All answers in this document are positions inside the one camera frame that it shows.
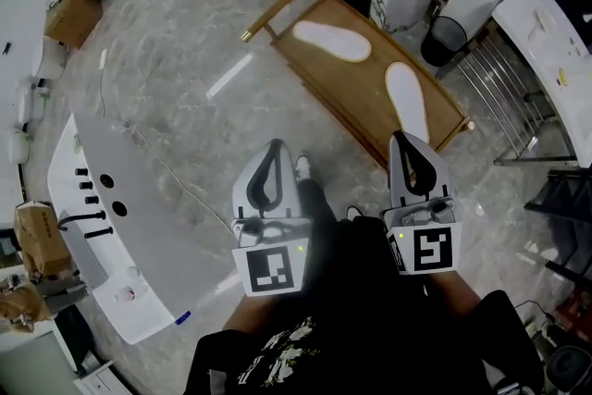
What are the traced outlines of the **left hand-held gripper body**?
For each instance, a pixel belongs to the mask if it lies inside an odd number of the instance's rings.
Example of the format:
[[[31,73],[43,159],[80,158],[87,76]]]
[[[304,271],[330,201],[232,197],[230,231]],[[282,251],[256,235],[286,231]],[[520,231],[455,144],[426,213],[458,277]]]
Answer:
[[[309,219],[237,219],[231,228],[238,240],[232,254],[247,296],[302,289],[312,235]]]

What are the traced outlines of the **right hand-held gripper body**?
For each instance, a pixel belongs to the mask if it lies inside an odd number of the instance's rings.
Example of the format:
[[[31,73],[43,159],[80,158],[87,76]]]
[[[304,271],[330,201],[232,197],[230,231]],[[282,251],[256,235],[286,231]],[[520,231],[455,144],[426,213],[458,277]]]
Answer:
[[[402,275],[427,275],[457,269],[462,224],[451,197],[392,208],[382,215],[387,241]]]

